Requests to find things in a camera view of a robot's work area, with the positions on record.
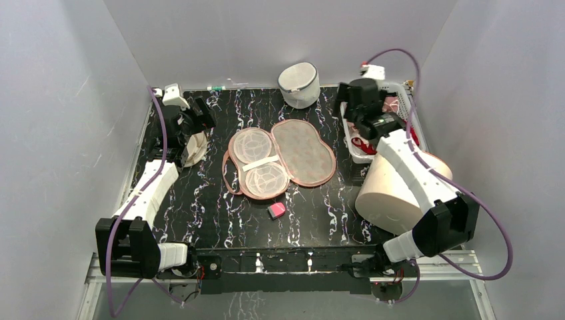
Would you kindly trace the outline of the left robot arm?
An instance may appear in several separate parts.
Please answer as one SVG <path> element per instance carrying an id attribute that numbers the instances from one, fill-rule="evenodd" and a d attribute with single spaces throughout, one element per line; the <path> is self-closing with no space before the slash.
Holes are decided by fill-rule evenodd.
<path id="1" fill-rule="evenodd" d="M 188 243 L 159 243 L 153 235 L 155 217 L 181 171 L 196 165 L 207 151 L 205 131 L 216 122 L 202 97 L 197 109 L 183 98 L 161 97 L 155 106 L 161 135 L 151 150 L 145 170 L 126 202 L 95 227 L 99 264 L 104 275 L 150 279 L 174 269 L 192 277 L 199 260 Z"/>

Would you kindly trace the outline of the pink satin bra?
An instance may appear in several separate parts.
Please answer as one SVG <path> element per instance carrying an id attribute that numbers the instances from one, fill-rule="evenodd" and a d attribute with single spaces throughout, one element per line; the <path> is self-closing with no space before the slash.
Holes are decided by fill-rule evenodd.
<path id="1" fill-rule="evenodd" d="M 382 110 L 384 112 L 394 112 L 405 121 L 409 115 L 409 108 L 406 107 L 404 100 L 398 97 L 386 97 Z"/>

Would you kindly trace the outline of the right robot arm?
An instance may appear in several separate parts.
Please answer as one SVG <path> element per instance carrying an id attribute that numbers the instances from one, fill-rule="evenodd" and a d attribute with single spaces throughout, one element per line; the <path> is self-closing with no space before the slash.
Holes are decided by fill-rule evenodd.
<path id="1" fill-rule="evenodd" d="M 385 97 L 386 92 L 374 79 L 340 83 L 333 115 L 354 123 L 360 136 L 400 175 L 423 214 L 411 230 L 377 245 L 373 257 L 349 265 L 391 276 L 404 261 L 434 257 L 471 240 L 479 204 L 420 163 L 420 149 L 411 139 L 410 124 L 398 114 L 382 110 Z"/>

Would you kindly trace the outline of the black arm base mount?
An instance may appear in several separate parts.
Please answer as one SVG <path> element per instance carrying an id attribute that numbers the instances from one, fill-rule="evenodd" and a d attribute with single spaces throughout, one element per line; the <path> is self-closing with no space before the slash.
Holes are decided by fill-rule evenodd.
<path id="1" fill-rule="evenodd" d="M 404 263 L 391 263 L 380 245 L 189 249 L 187 262 L 159 279 L 195 280 L 205 295 L 244 291 L 348 291 L 369 294 L 370 279 L 392 279 Z"/>

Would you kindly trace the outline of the floral mesh laundry bag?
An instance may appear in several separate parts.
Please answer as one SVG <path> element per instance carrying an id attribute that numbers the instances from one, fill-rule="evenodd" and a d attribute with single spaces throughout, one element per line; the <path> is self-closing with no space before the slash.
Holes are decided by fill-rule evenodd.
<path id="1" fill-rule="evenodd" d="M 270 131 L 249 127 L 235 133 L 223 157 L 236 169 L 239 189 L 233 195 L 255 200 L 278 197 L 295 183 L 318 187 L 331 180 L 336 171 L 334 151 L 321 139 L 309 122 L 288 119 L 275 124 Z"/>

